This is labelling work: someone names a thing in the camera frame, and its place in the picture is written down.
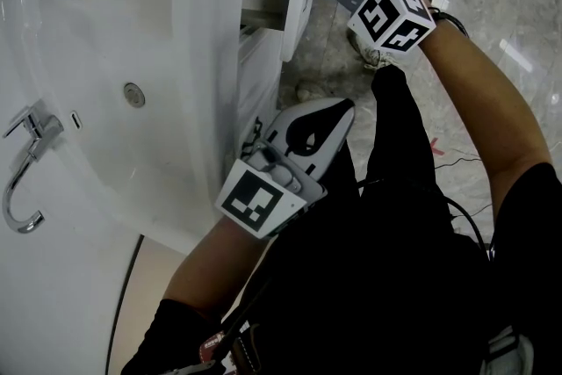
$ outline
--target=faucet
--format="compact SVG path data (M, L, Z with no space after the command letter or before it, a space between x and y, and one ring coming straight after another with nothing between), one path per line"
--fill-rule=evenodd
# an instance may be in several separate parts
M49 116L47 121L42 123L39 120L36 108L34 106L28 106L13 121L10 129L4 134L3 138L9 136L20 124L23 124L25 130L27 130L32 138L27 146L27 155L24 161L21 162L18 170L4 189L4 195L2 196L2 214L4 215L8 227L14 231L25 234L32 232L41 225L45 221L45 216L43 216L41 211L37 211L28 220L14 219L11 215L11 196L32 163L41 159L45 152L47 152L47 149L53 145L54 139L61 134L63 128L61 122L55 116Z

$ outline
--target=forearm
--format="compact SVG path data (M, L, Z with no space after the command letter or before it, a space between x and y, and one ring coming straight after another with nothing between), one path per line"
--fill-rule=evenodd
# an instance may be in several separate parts
M491 183L500 180L493 190L499 207L515 182L502 178L551 161L538 123L515 86L454 25L440 21L421 50L465 123Z
M224 217L176 270L164 298L189 305L206 317L220 317L231 307L265 246L266 242Z

